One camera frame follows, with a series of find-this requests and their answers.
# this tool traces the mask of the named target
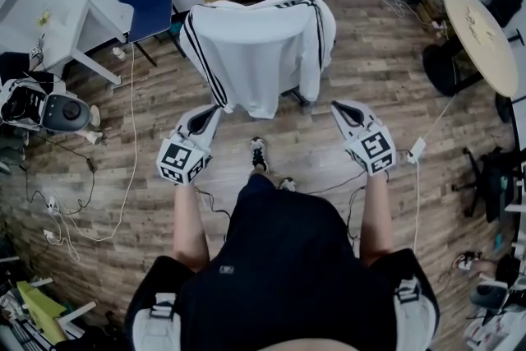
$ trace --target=white sweatshirt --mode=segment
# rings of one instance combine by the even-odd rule
[[[299,86],[307,100],[317,99],[335,36],[335,18],[322,0],[247,7],[218,1],[190,10],[181,45],[224,111],[240,104],[254,118],[272,118],[287,90]]]

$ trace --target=white table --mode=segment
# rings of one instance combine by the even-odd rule
[[[510,43],[495,18],[478,0],[444,2],[456,35],[442,46],[432,44],[424,49],[422,60],[431,83],[443,95],[452,96],[483,78],[499,94],[513,96],[519,85],[519,72]],[[485,29],[491,31],[490,41],[473,34],[468,12],[477,18],[477,31],[481,35]],[[478,72],[457,81],[459,76],[452,59],[461,49],[469,55]]]
[[[82,28],[88,13],[91,13],[116,39],[122,43],[126,43],[126,38],[122,35],[120,29],[104,15],[91,0],[81,0],[72,5],[67,13],[65,22],[53,19],[52,12],[49,23],[44,30],[44,45],[42,47],[44,53],[43,65],[46,68],[51,68],[60,62],[64,62],[66,59],[74,58],[113,84],[120,85],[120,76],[116,76],[105,67],[100,66],[95,60],[88,58],[78,48],[79,38],[81,37]]]

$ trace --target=white cable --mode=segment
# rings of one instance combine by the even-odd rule
[[[385,3],[390,9],[391,11],[394,12],[394,14],[398,17],[398,18],[403,18],[405,16],[405,11],[404,11],[404,8],[402,7],[403,5],[405,5],[413,15],[415,15],[415,17],[418,19],[418,21],[422,24],[422,25],[433,25],[433,24],[427,24],[426,22],[422,21],[420,19],[420,16],[418,16],[418,14],[404,1],[402,0],[394,0],[394,6],[391,5],[389,2],[387,2],[386,0],[381,0],[383,3]]]
[[[413,253],[417,254],[417,239],[418,239],[418,215],[420,214],[420,164],[417,163],[417,216],[415,217],[415,230],[414,230],[414,244]]]
[[[438,123],[438,121],[442,118],[442,116],[444,115],[444,113],[447,111],[447,109],[449,108],[449,106],[451,105],[451,103],[453,103],[453,100],[454,100],[454,97],[456,97],[457,94],[453,95],[450,99],[450,102],[445,106],[444,110],[442,111],[441,115],[438,116],[438,118],[435,120],[435,122],[433,123],[433,126],[431,126],[431,129],[429,129],[426,134],[422,137],[422,139],[426,139],[426,137],[433,131],[433,129],[435,128],[436,124]]]
[[[78,226],[76,225],[75,220],[72,218],[71,215],[69,215],[70,220],[75,225],[75,227],[76,227],[77,231],[79,232],[79,234],[84,236],[84,237],[86,237],[86,238],[88,238],[89,240],[93,240],[94,242],[103,242],[104,240],[110,240],[111,238],[113,238],[113,236],[117,232],[118,228],[121,226],[122,213],[124,212],[124,206],[126,205],[126,200],[128,198],[128,193],[130,192],[130,187],[132,187],[133,178],[135,177],[135,171],[136,171],[136,168],[137,168],[138,153],[137,153],[137,129],[135,127],[135,116],[133,114],[133,66],[134,66],[134,64],[135,64],[135,49],[133,47],[133,43],[131,43],[131,73],[132,74],[131,74],[131,84],[130,84],[131,85],[131,88],[130,88],[130,91],[131,91],[130,105],[131,105],[131,120],[132,120],[131,124],[133,125],[133,136],[134,136],[134,139],[135,139],[135,163],[133,164],[133,173],[131,174],[132,176],[130,178],[130,182],[128,183],[128,188],[126,189],[126,195],[124,195],[124,202],[122,203],[122,206],[121,206],[121,215],[119,217],[117,227],[115,227],[115,229],[113,230],[111,236],[104,237],[104,238],[92,238],[89,235],[82,233],[81,229],[79,229]]]
[[[64,223],[64,226],[66,227],[66,233],[67,233],[67,238],[63,238],[62,237],[62,227],[61,225],[58,223],[57,219],[55,218],[55,216],[51,213],[51,212],[48,212],[49,216],[51,218],[53,218],[53,220],[55,221],[55,223],[57,224],[58,226],[58,241],[57,242],[52,242],[51,239],[47,236],[47,235],[44,235],[46,237],[46,240],[48,241],[49,244],[51,244],[52,246],[62,246],[64,244],[64,242],[66,242],[67,244],[67,250],[69,252],[69,256],[76,262],[76,263],[79,263],[81,261],[81,257],[79,256],[79,253],[76,251],[75,247],[73,246],[73,243],[72,243],[72,238],[69,234],[69,228],[67,227],[67,224],[66,224],[66,221],[64,220],[64,218],[62,217],[62,214],[59,213],[60,215],[60,219],[62,220],[62,222]]]

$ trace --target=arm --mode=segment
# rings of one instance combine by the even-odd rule
[[[210,261],[205,229],[193,185],[175,187],[173,257],[197,272]]]
[[[367,177],[360,234],[360,260],[367,266],[395,250],[395,236],[384,172]]]

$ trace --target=shoe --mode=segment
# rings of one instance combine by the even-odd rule
[[[480,261],[482,252],[464,252],[458,255],[453,262],[453,267],[460,270],[470,270],[475,261]]]
[[[260,165],[263,167],[265,173],[270,173],[269,163],[266,160],[266,144],[260,137],[256,136],[250,142],[250,149],[252,151],[252,165],[256,167]]]
[[[284,178],[281,183],[279,184],[278,189],[280,190],[288,190],[289,192],[295,192],[296,191],[296,183],[294,182],[292,177],[286,177]]]
[[[11,167],[9,167],[8,164],[0,161],[0,173],[6,174],[8,176],[11,176],[11,174],[12,174]]]
[[[100,111],[99,111],[99,107],[97,107],[96,105],[92,105],[90,107],[90,113],[91,113],[91,118],[90,118],[90,123],[93,127],[99,127],[100,126]]]
[[[102,137],[102,132],[88,132],[85,138],[88,140],[88,142],[95,145],[101,137]]]

